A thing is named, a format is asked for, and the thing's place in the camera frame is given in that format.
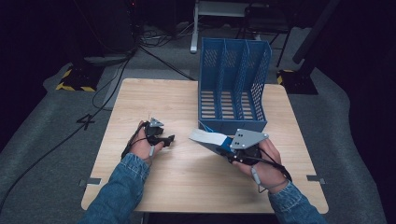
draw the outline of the blue basket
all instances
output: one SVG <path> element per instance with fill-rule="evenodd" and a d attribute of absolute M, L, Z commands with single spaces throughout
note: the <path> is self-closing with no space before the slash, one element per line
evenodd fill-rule
<path fill-rule="evenodd" d="M 199 79 L 199 126 L 224 134 L 262 132 L 267 120 L 262 91 L 272 51 L 266 41 L 203 38 Z"/>

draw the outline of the denim jacket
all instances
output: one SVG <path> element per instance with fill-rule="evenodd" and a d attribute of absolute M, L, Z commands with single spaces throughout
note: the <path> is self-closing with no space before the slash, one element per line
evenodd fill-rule
<path fill-rule="evenodd" d="M 142 199 L 148 175 L 146 163 L 128 153 L 78 223 L 128 223 Z M 269 199 L 280 223 L 326 223 L 291 182 L 279 193 L 269 194 Z"/>

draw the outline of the person's left hand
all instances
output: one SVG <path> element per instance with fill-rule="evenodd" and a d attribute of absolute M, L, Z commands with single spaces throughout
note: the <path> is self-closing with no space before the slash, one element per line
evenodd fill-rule
<path fill-rule="evenodd" d="M 154 147 L 153 157 L 163 149 L 164 142 L 160 142 Z M 146 139 L 145 128 L 141 128 L 139 133 L 136 135 L 132 142 L 132 146 L 129 149 L 129 152 L 134 153 L 137 157 L 142 159 L 145 162 L 148 162 L 147 159 L 149 158 L 149 152 L 151 150 L 151 145 L 149 144 L 148 140 Z"/>

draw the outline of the gray carpet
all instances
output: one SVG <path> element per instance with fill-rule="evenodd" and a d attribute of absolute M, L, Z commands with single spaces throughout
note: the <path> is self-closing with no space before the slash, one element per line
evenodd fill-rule
<path fill-rule="evenodd" d="M 291 57 L 308 32 L 293 30 L 279 68 L 275 68 L 279 51 L 274 50 L 267 83 L 276 83 L 279 69 L 299 68 L 300 64 L 295 64 Z M 200 34 L 221 38 L 235 35 L 236 30 L 227 27 L 207 29 Z M 197 79 L 200 51 L 190 54 L 190 41 L 188 35 L 148 50 Z M 274 44 L 281 43 L 280 38 Z M 48 94 L 0 154 L 0 197 L 34 161 L 72 133 L 80 125 L 76 123 L 78 119 L 95 113 L 92 102 L 100 106 L 114 90 L 114 83 L 107 83 L 117 73 L 118 65 L 106 68 L 98 85 L 99 89 L 104 87 L 101 91 L 56 91 L 68 65 L 43 83 Z M 165 71 L 161 78 L 184 78 L 138 51 L 124 75 L 133 76 L 141 69 Z M 154 78 L 152 73 L 140 76 Z M 319 70 L 314 70 L 311 77 L 319 95 L 289 98 L 317 173 L 326 181 L 322 188 L 330 210 L 325 218 L 329 223 L 386 223 L 375 183 L 351 139 L 346 94 Z M 8 196 L 0 223 L 76 223 L 84 213 L 80 206 L 84 188 L 79 183 L 91 174 L 110 114 L 98 113 L 87 131 L 79 131 L 37 164 Z M 140 223 L 141 215 L 133 213 L 132 223 Z"/>

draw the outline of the wooden table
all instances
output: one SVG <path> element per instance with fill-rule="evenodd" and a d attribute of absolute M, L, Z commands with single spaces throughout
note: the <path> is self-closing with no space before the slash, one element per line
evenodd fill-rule
<path fill-rule="evenodd" d="M 124 79 L 92 169 L 91 177 L 102 182 L 87 187 L 82 208 L 88 208 L 108 181 L 139 121 L 153 117 L 163 122 L 163 136 L 176 138 L 153 161 L 144 197 L 135 211 L 274 213 L 267 193 L 260 194 L 250 177 L 189 139 L 198 125 L 197 93 L 196 81 Z M 306 176 L 316 172 L 282 86 L 265 85 L 263 109 L 268 120 L 264 132 L 280 151 L 294 184 L 321 214 L 327 213 L 319 182 L 307 181 Z"/>

